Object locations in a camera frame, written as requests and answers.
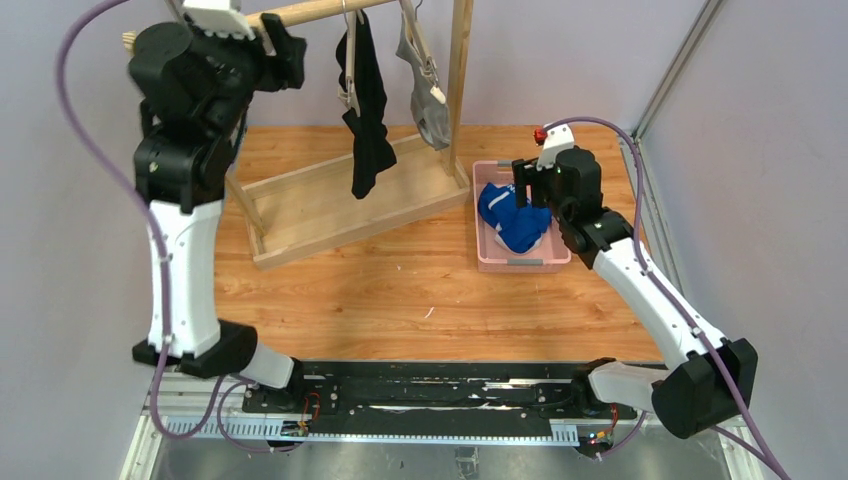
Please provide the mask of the blue white underwear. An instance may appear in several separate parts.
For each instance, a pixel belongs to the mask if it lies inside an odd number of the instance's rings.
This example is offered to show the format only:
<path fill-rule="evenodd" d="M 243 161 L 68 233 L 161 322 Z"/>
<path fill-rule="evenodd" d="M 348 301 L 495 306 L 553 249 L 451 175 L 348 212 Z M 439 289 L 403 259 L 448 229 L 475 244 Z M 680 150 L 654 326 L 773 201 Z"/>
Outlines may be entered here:
<path fill-rule="evenodd" d="M 552 222 L 548 208 L 516 206 L 513 184 L 486 183 L 478 195 L 477 211 L 495 231 L 496 242 L 514 254 L 527 254 L 541 245 Z"/>

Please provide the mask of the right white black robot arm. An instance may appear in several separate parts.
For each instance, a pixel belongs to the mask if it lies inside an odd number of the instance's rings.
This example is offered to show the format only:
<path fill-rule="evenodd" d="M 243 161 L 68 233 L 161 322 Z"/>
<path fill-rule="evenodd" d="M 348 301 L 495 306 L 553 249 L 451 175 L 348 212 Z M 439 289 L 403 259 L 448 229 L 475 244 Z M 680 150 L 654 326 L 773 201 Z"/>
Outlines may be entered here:
<path fill-rule="evenodd" d="M 517 205 L 550 210 L 567 249 L 619 294 L 662 354 L 663 369 L 610 357 L 584 365 L 575 378 L 580 407 L 651 413 L 680 439 L 742 414 L 753 392 L 755 348 L 703 318 L 655 266 L 630 222 L 605 206 L 594 154 L 567 148 L 548 164 L 514 160 L 511 171 Z"/>

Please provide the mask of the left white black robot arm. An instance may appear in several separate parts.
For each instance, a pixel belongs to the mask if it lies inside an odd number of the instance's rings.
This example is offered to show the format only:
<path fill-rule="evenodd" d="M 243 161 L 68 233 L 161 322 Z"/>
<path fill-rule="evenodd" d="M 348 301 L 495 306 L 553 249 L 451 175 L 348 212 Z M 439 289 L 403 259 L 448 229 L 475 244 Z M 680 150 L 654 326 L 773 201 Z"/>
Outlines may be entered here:
<path fill-rule="evenodd" d="M 214 256 L 236 134 L 256 92 L 303 84 L 305 50 L 303 38 L 266 13 L 260 29 L 244 34 L 155 24 L 136 37 L 128 64 L 143 97 L 135 189 L 158 224 L 150 233 L 153 263 L 167 267 L 153 276 L 151 327 L 132 357 L 164 360 L 196 378 L 241 376 L 282 409 L 306 397 L 303 364 L 264 346 L 252 326 L 219 318 Z"/>

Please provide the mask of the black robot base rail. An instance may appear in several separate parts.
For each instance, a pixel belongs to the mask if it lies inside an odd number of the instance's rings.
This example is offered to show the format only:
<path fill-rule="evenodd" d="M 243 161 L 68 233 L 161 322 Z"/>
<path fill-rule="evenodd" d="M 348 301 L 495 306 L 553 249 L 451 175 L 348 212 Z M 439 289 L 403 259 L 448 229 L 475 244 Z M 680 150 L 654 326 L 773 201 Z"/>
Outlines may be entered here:
<path fill-rule="evenodd" d="M 296 442 L 608 446 L 638 410 L 592 406 L 578 363 L 308 361 L 301 397 L 227 381 L 200 437 Z"/>

